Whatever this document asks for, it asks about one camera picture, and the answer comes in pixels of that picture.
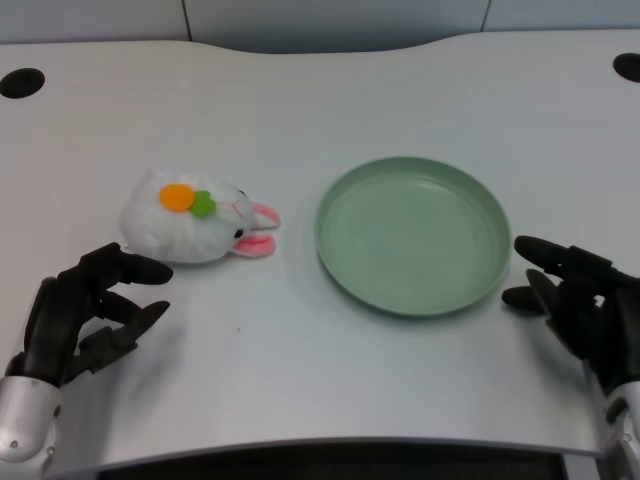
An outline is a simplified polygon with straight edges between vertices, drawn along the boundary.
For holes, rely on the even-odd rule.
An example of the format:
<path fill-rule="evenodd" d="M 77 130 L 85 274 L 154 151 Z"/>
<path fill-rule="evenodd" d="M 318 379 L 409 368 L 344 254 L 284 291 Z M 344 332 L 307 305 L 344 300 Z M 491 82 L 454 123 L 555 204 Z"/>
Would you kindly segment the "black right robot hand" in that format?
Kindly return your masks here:
<path fill-rule="evenodd" d="M 546 317 L 548 328 L 587 363 L 602 391 L 639 379 L 639 279 L 576 246 L 519 236 L 515 251 L 536 265 L 527 286 L 506 289 L 509 307 Z"/>

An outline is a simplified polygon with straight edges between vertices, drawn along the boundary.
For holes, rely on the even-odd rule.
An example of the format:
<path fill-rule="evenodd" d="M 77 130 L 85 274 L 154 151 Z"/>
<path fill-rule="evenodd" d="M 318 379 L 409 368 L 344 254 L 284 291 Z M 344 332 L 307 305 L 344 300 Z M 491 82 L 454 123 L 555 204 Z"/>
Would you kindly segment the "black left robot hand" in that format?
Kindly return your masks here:
<path fill-rule="evenodd" d="M 111 288 L 118 283 L 163 285 L 172 277 L 169 266 L 125 253 L 117 243 L 83 255 L 76 266 L 41 282 L 22 349 L 5 374 L 61 387 L 115 363 L 137 348 L 137 340 L 170 303 L 142 308 Z"/>

